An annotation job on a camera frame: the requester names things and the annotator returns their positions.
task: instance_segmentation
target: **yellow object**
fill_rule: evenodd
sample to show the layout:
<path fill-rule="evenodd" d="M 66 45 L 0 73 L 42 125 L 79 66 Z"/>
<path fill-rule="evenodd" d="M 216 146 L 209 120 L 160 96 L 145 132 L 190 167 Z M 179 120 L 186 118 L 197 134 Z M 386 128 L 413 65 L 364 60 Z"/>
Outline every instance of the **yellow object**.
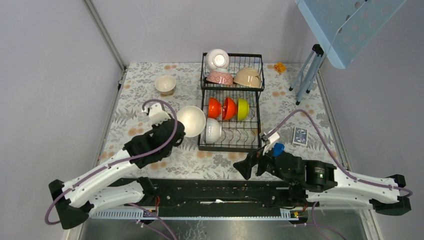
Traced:
<path fill-rule="evenodd" d="M 237 100 L 237 121 L 245 119 L 249 115 L 249 103 L 243 98 Z"/>
<path fill-rule="evenodd" d="M 286 66 L 282 64 L 281 62 L 274 65 L 274 69 L 280 74 L 286 70 Z"/>

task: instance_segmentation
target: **black wire dish rack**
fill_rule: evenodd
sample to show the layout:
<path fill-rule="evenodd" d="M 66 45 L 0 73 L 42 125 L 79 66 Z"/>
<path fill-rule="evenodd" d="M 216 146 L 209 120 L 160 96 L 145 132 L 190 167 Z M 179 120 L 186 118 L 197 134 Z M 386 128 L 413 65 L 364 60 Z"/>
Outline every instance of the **black wire dish rack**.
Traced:
<path fill-rule="evenodd" d="M 261 86 L 248 87 L 240 84 L 218 84 L 206 80 L 209 69 L 206 67 L 203 53 L 201 61 L 200 87 L 202 91 L 201 109 L 208 117 L 209 98 L 215 98 L 223 106 L 226 98 L 231 98 L 235 103 L 238 99 L 245 99 L 249 104 L 249 114 L 244 120 L 237 120 L 237 115 L 230 120 L 222 120 L 222 114 L 216 118 L 222 127 L 221 137 L 212 144 L 205 143 L 205 131 L 197 139 L 198 149 L 211 152 L 241 152 L 248 153 L 252 149 L 262 147 L 259 137 L 261 133 L 261 118 L 259 113 L 259 97 L 265 89 L 264 65 L 261 54 L 228 53 L 229 73 L 235 77 L 242 68 L 253 68 L 259 72 Z"/>

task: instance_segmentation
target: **red bowl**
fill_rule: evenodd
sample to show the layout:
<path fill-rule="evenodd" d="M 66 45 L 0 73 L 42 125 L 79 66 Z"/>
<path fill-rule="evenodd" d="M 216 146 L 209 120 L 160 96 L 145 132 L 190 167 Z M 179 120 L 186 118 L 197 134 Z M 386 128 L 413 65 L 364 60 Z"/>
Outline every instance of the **red bowl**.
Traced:
<path fill-rule="evenodd" d="M 236 115 L 237 106 L 236 103 L 229 97 L 225 99 L 224 107 L 222 110 L 222 120 L 230 120 Z"/>
<path fill-rule="evenodd" d="M 207 117 L 216 119 L 221 115 L 221 103 L 213 97 L 209 98 Z"/>

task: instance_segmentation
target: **white bowl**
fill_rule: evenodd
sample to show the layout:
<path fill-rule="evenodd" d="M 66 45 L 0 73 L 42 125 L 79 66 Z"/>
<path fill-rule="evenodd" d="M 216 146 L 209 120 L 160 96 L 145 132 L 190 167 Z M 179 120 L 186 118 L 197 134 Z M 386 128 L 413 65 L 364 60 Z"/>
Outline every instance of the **white bowl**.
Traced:
<path fill-rule="evenodd" d="M 223 133 L 223 128 L 220 125 L 220 123 L 213 119 L 208 117 L 206 121 L 206 132 L 204 134 L 204 141 L 206 144 L 213 144 L 218 139 L 220 139 L 221 134 Z"/>
<path fill-rule="evenodd" d="M 217 68 L 228 69 L 230 65 L 230 57 L 227 52 L 222 49 L 215 48 L 210 50 L 205 57 L 206 67 L 212 71 Z"/>
<path fill-rule="evenodd" d="M 170 95 L 175 91 L 175 86 L 177 85 L 177 81 L 175 77 L 171 75 L 163 75 L 156 79 L 154 82 L 154 87 L 160 92 L 162 95 Z"/>
<path fill-rule="evenodd" d="M 176 119 L 184 125 L 187 138 L 199 135 L 206 125 L 206 117 L 197 106 L 185 106 L 176 114 Z"/>

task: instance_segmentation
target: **pink bowl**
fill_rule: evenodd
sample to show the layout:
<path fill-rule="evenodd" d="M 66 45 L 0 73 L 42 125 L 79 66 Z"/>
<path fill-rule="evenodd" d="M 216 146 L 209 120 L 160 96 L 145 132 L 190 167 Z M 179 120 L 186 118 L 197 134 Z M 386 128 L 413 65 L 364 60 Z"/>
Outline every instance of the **pink bowl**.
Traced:
<path fill-rule="evenodd" d="M 215 84 L 233 84 L 233 76 L 228 72 L 221 72 L 217 70 L 210 71 L 206 78 L 207 81 Z"/>

